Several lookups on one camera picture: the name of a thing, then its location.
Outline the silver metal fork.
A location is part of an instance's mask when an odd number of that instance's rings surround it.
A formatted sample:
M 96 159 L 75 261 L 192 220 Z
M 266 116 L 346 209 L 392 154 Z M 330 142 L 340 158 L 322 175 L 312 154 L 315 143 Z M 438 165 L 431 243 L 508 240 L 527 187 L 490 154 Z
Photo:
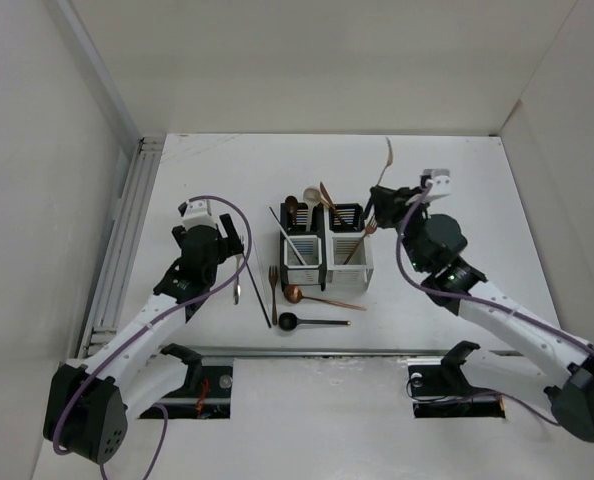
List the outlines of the silver metal fork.
M 238 254 L 236 256 L 236 269 L 240 269 L 241 265 L 243 263 L 244 260 L 244 254 L 245 254 L 245 238 L 243 235 L 239 236 L 239 240 L 240 243 L 242 245 L 242 253 Z M 242 293 L 242 288 L 241 288 L 241 280 L 240 280 L 240 275 L 237 275 L 235 277 L 235 280 L 233 282 L 233 303 L 235 305 L 238 305 L 241 299 L 241 293 Z

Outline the beige plastic spoon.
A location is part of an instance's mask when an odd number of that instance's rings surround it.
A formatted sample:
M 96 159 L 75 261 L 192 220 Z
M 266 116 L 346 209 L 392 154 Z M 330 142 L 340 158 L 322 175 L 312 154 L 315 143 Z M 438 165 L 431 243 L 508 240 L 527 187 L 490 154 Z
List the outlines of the beige plastic spoon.
M 314 209 L 321 203 L 321 193 L 318 188 L 307 187 L 303 192 L 303 202 L 307 205 L 307 230 L 313 231 Z

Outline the black round spoon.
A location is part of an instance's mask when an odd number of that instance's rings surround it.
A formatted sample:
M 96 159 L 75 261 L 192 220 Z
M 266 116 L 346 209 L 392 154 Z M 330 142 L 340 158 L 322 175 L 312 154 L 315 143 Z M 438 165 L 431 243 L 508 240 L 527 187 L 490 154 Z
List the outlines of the black round spoon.
M 278 327 L 284 332 L 292 332 L 298 327 L 348 327 L 350 321 L 301 319 L 293 313 L 284 312 L 278 317 Z

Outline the copper fork with tines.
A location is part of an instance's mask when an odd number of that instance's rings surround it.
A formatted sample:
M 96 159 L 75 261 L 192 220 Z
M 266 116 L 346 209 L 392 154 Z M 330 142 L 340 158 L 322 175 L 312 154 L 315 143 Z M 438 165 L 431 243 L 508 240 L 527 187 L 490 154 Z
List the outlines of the copper fork with tines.
M 350 260 L 353 258 L 353 256 L 355 255 L 355 253 L 357 252 L 357 250 L 361 247 L 361 245 L 364 243 L 364 241 L 370 237 L 372 234 L 374 234 L 376 232 L 378 228 L 378 224 L 377 224 L 377 220 L 375 218 L 375 215 L 372 215 L 369 219 L 369 221 L 367 222 L 366 226 L 365 226 L 365 230 L 364 233 L 362 234 L 362 236 L 355 242 L 353 248 L 351 249 L 351 251 L 348 253 L 348 255 L 346 256 L 343 264 L 347 265 Z

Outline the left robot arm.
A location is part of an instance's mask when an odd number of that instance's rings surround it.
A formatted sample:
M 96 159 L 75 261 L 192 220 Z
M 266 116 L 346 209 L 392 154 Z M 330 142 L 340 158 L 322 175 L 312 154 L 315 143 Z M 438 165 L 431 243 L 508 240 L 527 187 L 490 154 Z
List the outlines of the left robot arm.
M 181 253 L 140 312 L 96 354 L 61 364 L 51 381 L 43 436 L 58 455 L 108 462 L 130 422 L 170 392 L 186 397 L 201 382 L 201 356 L 168 343 L 221 290 L 219 265 L 248 257 L 228 214 L 187 214 L 172 231 Z

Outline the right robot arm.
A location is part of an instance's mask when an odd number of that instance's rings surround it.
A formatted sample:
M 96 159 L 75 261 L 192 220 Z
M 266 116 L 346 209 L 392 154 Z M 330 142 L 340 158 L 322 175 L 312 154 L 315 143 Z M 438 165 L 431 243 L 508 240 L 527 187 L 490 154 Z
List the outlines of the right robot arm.
M 396 257 L 409 258 L 413 269 L 425 274 L 412 287 L 521 355 L 515 360 L 473 342 L 458 343 L 440 369 L 442 386 L 453 393 L 448 400 L 503 395 L 549 411 L 551 424 L 594 442 L 594 344 L 529 312 L 462 258 L 467 240 L 458 222 L 427 212 L 428 204 L 448 191 L 425 177 L 415 188 L 373 186 L 367 204 L 380 228 L 396 230 Z

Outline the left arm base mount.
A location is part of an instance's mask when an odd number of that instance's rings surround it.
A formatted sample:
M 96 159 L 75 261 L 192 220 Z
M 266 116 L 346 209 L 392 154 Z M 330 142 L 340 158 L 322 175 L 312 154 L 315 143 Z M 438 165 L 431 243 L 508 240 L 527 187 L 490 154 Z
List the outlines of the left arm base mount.
M 205 360 L 195 350 L 178 344 L 165 346 L 156 360 L 172 360 L 183 365 L 184 380 L 159 403 L 165 406 L 170 419 L 229 419 L 233 384 L 233 363 L 226 360 Z

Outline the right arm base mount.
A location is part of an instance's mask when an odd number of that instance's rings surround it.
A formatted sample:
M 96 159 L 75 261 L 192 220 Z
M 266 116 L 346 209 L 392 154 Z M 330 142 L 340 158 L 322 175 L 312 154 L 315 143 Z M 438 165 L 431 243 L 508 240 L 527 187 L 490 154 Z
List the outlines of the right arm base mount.
M 501 397 L 474 387 L 461 367 L 480 346 L 462 341 L 440 360 L 408 367 L 406 392 L 413 400 L 415 419 L 505 419 Z

